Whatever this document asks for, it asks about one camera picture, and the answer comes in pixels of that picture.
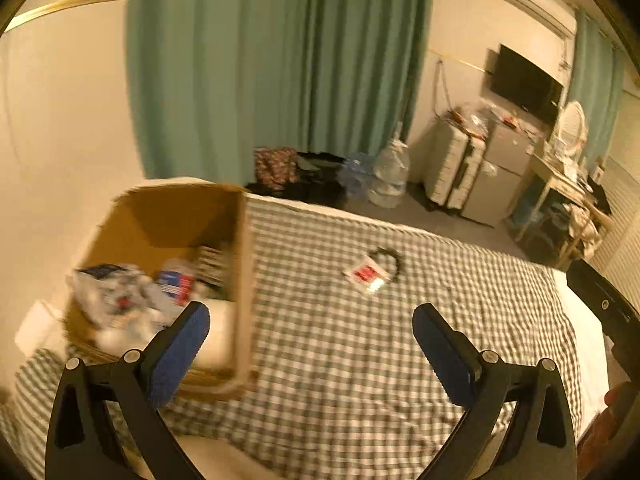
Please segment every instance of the television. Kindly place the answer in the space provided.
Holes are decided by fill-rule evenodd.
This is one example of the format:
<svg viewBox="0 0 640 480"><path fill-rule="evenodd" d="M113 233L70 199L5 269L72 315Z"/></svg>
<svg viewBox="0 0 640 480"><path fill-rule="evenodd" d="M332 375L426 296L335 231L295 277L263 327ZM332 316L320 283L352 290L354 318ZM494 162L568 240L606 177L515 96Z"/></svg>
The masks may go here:
<svg viewBox="0 0 640 480"><path fill-rule="evenodd" d="M525 57L501 45L491 78L491 92L553 126L562 85Z"/></svg>

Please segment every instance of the water bottle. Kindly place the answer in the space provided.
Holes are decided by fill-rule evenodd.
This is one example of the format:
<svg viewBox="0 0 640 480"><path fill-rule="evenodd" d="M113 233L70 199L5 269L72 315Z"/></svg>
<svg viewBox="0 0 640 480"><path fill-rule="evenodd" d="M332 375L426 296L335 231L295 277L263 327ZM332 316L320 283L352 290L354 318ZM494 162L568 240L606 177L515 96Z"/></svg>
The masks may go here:
<svg viewBox="0 0 640 480"><path fill-rule="evenodd" d="M394 208L400 203L409 177L409 148L400 140L401 130L402 123L398 122L391 141L373 165L369 200L386 208Z"/></svg>
<svg viewBox="0 0 640 480"><path fill-rule="evenodd" d="M373 163L375 157L366 153L351 153L338 172L338 182L342 184L347 196L360 200L367 199L371 187Z"/></svg>

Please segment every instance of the screw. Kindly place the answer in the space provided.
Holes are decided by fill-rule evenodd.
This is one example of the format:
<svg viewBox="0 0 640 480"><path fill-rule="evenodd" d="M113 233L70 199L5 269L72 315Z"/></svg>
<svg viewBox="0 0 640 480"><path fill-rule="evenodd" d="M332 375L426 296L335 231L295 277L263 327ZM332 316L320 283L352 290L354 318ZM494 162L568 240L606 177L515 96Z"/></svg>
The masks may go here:
<svg viewBox="0 0 640 480"><path fill-rule="evenodd" d="M549 370L550 372L553 372L556 369L556 363L547 357L542 359L542 366L545 370Z"/></svg>
<svg viewBox="0 0 640 480"><path fill-rule="evenodd" d="M78 368L79 364L80 359L78 359L77 357L72 357L71 359L69 359L69 361L66 362L65 368L67 370L75 370L76 368Z"/></svg>
<svg viewBox="0 0 640 480"><path fill-rule="evenodd" d="M498 354L493 350L485 350L482 352L482 359L484 359L488 363L497 363L498 362Z"/></svg>
<svg viewBox="0 0 640 480"><path fill-rule="evenodd" d="M140 359L140 350L129 350L124 354L124 361L127 363L135 363Z"/></svg>

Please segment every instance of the white suitcase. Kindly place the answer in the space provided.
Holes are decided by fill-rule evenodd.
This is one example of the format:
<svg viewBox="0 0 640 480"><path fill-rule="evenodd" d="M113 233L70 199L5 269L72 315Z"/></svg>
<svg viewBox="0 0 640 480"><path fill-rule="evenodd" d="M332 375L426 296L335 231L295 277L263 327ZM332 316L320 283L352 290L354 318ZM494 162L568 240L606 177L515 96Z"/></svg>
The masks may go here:
<svg viewBox="0 0 640 480"><path fill-rule="evenodd" d="M466 198L471 192L476 176L478 176L485 150L486 144L484 140L469 136L462 164L460 164L451 186L449 199L447 200L448 208L462 209L462 206L465 205Z"/></svg>
<svg viewBox="0 0 640 480"><path fill-rule="evenodd" d="M431 154L422 177L427 198L441 206L462 209L486 145L447 121L439 121L431 134Z"/></svg>

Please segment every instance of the black hair tie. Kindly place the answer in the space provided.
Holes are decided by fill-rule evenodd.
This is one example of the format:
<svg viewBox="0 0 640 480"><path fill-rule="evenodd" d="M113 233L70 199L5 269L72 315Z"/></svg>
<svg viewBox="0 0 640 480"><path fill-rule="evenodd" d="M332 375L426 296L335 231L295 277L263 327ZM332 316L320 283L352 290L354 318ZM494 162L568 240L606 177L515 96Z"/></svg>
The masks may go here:
<svg viewBox="0 0 640 480"><path fill-rule="evenodd" d="M397 282L398 281L398 276L400 276L400 272L402 271L402 256L400 256L400 253L398 253L398 251L396 251L395 249L385 249L385 248L382 248L382 247L378 247L377 249L369 251L368 256L374 262L376 262L377 264L381 265L380 262L378 261L377 256L381 256L383 254L385 256L391 256L394 259L394 261L396 263L396 271L391 276L389 281L390 282Z"/></svg>

